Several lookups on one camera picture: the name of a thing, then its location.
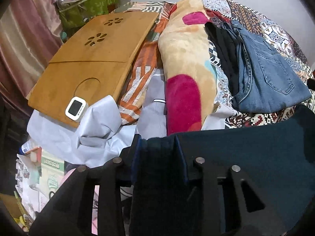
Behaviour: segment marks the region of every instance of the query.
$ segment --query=white digital device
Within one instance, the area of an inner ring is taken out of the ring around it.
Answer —
[[[89,104],[84,99],[74,97],[67,106],[66,116],[75,122],[80,122],[88,107]]]

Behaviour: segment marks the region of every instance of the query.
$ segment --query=satin curtain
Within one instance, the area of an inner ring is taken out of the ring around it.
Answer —
[[[26,96],[58,51],[61,22],[52,0],[12,0],[0,19],[0,93],[30,115]]]

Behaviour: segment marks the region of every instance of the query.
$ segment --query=silver screw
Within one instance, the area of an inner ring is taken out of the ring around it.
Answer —
[[[202,157],[197,157],[196,158],[196,162],[199,163],[199,164],[203,164],[205,162],[205,160]]]
[[[86,166],[80,165],[80,166],[78,166],[77,170],[78,170],[79,172],[83,172],[83,171],[86,170]]]
[[[122,162],[122,159],[120,157],[115,157],[113,159],[113,163],[121,163]]]
[[[232,170],[235,171],[235,172],[239,172],[239,171],[241,171],[241,167],[238,166],[238,165],[233,165],[232,166]]]

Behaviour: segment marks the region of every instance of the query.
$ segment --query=ventilation hole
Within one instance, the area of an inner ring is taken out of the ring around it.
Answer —
[[[265,208],[265,205],[246,181],[241,183],[241,187],[245,198],[246,209],[249,213],[263,210]]]

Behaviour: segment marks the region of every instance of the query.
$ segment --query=light blue patch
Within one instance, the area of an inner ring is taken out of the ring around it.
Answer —
[[[215,67],[211,64],[211,62],[209,60],[207,60],[205,63],[204,63],[204,66],[206,67],[206,69],[208,69],[214,76],[215,78],[215,81],[217,79],[217,74],[216,74],[216,70],[215,70]]]

